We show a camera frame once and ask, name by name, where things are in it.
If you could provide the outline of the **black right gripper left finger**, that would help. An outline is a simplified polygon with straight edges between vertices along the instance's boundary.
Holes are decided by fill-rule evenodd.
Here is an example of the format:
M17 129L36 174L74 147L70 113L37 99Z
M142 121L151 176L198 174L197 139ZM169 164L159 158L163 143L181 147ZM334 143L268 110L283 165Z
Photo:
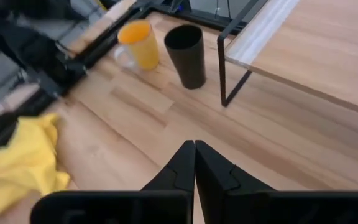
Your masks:
M162 170L142 190L194 191L196 148L185 141Z

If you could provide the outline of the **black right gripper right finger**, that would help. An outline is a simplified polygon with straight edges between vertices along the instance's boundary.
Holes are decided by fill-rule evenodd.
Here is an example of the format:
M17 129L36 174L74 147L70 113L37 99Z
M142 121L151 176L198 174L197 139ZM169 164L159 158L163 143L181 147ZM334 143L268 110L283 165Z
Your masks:
M254 194L273 188L204 141L195 144L196 184L205 224L264 224L264 206Z

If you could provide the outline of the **tall black cup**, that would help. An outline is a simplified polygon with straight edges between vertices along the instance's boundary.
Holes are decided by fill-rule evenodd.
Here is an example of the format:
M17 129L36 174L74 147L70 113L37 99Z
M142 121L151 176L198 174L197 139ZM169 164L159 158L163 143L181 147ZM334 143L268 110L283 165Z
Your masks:
M180 25L166 34L164 44L181 84L189 90L201 88L206 82L203 31Z

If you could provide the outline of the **yellow-orange mug white handle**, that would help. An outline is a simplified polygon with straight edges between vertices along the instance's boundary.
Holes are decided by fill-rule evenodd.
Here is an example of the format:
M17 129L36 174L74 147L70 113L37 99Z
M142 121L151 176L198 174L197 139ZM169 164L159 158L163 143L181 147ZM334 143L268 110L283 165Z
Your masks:
M114 60L124 68L153 70L160 61L158 43L151 23L137 19L124 24L118 34Z

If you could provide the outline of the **yellow cloth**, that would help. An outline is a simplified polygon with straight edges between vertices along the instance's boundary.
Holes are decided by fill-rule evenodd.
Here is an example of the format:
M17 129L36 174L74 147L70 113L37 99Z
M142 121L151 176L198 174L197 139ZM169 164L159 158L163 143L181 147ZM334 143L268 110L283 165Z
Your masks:
M57 170L57 114L21 117L7 146L0 147L0 214L31 191L65 190L70 175Z

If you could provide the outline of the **black metal table frame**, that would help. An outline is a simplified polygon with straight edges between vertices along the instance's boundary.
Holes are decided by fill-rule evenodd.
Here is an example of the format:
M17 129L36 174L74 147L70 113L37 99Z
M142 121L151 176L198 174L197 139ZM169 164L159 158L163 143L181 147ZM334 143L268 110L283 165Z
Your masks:
M84 50L72 58L65 58L57 51L55 54L44 54L42 63L51 62L50 67L41 70L29 68L28 74L40 79L39 89L14 111L0 114L0 146L7 144L16 127L18 118L38 116L58 97L66 95L92 68L109 49L118 43L118 30L124 23L136 19L145 19L153 12L174 17L197 25L220 31L218 50L222 51L223 41L228 35L238 35L247 25L242 21L258 0L252 0L234 19L213 17L212 14L190 9L188 0L169 0L170 4L132 3L111 25L97 36Z

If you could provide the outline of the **wooden shelf black frame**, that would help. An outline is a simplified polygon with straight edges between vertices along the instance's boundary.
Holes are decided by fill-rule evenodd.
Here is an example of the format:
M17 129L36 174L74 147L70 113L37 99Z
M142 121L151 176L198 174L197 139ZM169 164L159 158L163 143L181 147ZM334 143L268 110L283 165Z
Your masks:
M224 56L358 112L358 0L267 0Z

